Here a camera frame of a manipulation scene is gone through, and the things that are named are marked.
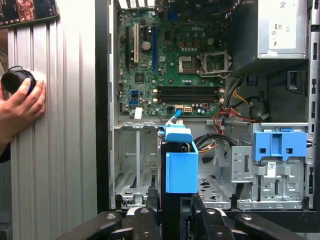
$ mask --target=label sticker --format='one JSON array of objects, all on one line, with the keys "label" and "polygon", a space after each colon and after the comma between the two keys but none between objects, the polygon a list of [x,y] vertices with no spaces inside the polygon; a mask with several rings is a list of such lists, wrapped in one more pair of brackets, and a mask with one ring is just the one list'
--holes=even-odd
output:
[{"label": "label sticker", "polygon": [[134,112],[134,119],[142,118],[142,107],[136,107]]},{"label": "label sticker", "polygon": [[272,57],[276,57],[278,55],[278,53],[276,51],[271,51],[271,50],[268,50],[268,52],[266,54],[270,55]]},{"label": "label sticker", "polygon": [[295,49],[297,41],[297,0],[271,0],[269,49]]},{"label": "label sticker", "polygon": [[270,161],[267,164],[267,174],[266,178],[275,178],[276,177],[276,163],[274,161]]}]

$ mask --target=chip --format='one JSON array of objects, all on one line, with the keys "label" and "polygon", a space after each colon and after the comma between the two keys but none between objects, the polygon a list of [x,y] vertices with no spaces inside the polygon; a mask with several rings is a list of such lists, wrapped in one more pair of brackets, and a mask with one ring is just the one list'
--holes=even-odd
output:
[{"label": "chip", "polygon": [[179,57],[179,74],[197,74],[197,58],[195,56]]},{"label": "chip", "polygon": [[171,40],[171,33],[169,31],[164,32],[164,40],[170,41]]},{"label": "chip", "polygon": [[143,84],[145,82],[145,75],[143,73],[136,73],[135,82],[137,84]]}]

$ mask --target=yellow wire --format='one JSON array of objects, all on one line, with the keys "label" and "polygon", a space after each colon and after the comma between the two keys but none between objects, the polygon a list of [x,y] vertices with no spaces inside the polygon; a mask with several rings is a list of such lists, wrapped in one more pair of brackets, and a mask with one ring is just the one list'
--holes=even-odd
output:
[{"label": "yellow wire", "polygon": [[238,94],[236,93],[236,91],[237,91],[237,90],[235,90],[235,91],[232,93],[232,95],[233,95],[235,98],[240,99],[241,101],[245,102],[245,103],[248,104],[249,107],[250,107],[250,106],[251,106],[250,103],[249,103],[247,100],[245,100],[242,96],[238,95]]}]

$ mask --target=power supply label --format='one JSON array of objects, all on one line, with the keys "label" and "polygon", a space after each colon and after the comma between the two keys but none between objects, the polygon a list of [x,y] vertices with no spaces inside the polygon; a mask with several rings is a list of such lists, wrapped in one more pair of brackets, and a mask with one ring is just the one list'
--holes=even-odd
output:
[{"label": "power supply label", "polygon": [[57,15],[55,0],[0,0],[0,27]]},{"label": "power supply label", "polygon": [[295,49],[297,0],[270,0],[269,49]]}]

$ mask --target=pcie slot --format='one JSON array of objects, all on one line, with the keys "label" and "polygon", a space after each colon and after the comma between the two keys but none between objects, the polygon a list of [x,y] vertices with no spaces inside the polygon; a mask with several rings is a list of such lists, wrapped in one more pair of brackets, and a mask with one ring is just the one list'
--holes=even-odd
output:
[{"label": "pcie slot", "polygon": [[157,27],[152,26],[151,27],[152,32],[152,66],[153,71],[156,73],[158,71],[157,68]]},{"label": "pcie slot", "polygon": [[164,103],[217,103],[222,97],[218,87],[159,86],[157,98]]},{"label": "pcie slot", "polygon": [[135,23],[133,25],[133,32],[134,32],[134,49],[133,49],[133,62],[135,64],[139,63],[139,23]]},{"label": "pcie slot", "polygon": [[125,27],[125,66],[129,69],[130,64],[130,29]]}]

